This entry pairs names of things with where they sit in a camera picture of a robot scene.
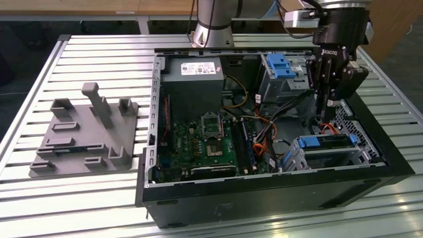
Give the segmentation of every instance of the floor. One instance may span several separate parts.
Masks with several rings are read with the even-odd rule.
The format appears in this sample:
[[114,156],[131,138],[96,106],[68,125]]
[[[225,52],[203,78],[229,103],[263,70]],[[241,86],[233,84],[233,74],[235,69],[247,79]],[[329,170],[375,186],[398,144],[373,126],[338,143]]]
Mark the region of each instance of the floor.
[[[182,34],[187,31],[187,23],[178,21],[151,22],[150,30],[151,34]],[[245,26],[237,22],[234,26],[234,33],[259,33],[262,31],[263,28],[258,23],[247,23]],[[87,22],[84,27],[79,22],[0,22],[0,54],[15,72],[15,80],[0,86],[0,140],[26,99],[26,94],[31,90],[59,35],[139,33],[138,23],[130,21]],[[43,39],[43,42],[47,41],[48,44],[40,47],[42,49],[30,50],[26,44],[38,39]],[[419,17],[411,33],[405,36],[390,57],[379,64],[421,111],[423,111],[423,71],[419,70],[419,66],[423,65],[423,59],[417,52],[423,52],[422,42],[423,16]]]

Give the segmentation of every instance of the motherboard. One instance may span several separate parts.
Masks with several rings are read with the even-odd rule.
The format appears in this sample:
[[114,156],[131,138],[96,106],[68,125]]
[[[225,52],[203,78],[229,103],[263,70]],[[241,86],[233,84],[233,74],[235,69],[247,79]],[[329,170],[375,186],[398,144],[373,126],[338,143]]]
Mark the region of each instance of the motherboard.
[[170,148],[159,154],[158,182],[266,172],[266,165],[257,162],[253,152],[255,135],[251,120],[221,119],[215,114],[206,114],[192,122],[174,123]]

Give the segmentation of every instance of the blue plastic clip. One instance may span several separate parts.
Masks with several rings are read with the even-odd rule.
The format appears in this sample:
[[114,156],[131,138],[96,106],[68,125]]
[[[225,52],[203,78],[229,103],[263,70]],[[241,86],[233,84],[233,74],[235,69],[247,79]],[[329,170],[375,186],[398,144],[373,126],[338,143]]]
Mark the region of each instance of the blue plastic clip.
[[299,144],[299,147],[301,147],[301,148],[305,148],[305,147],[306,147],[306,143],[305,143],[305,141],[303,141],[303,138],[299,138],[299,139],[298,139],[298,144]]
[[358,138],[355,135],[350,135],[350,140],[353,142],[353,145],[357,145],[358,144]]
[[307,147],[319,147],[321,146],[319,139],[315,136],[303,137],[303,141],[305,141]]
[[278,54],[269,54],[267,59],[270,62],[270,66],[275,72],[275,78],[295,78],[297,73],[293,72],[290,63],[285,58],[285,55]]

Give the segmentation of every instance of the gray power supply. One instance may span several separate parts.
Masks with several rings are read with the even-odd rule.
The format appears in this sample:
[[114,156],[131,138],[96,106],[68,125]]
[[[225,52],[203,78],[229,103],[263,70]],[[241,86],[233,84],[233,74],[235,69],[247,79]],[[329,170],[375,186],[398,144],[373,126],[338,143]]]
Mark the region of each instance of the gray power supply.
[[162,88],[171,95],[174,120],[194,121],[208,112],[218,113],[225,83],[221,59],[170,59],[168,63]]

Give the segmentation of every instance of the red cable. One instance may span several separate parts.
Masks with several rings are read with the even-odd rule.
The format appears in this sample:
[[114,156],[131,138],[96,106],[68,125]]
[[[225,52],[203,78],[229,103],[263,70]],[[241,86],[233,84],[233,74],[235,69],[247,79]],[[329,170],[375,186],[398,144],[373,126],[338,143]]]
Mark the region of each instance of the red cable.
[[170,124],[170,116],[168,116],[168,105],[167,105],[167,97],[164,98],[164,114],[166,114],[166,131],[162,137],[162,142],[164,141],[166,135],[167,135],[167,131],[168,131],[168,124]]

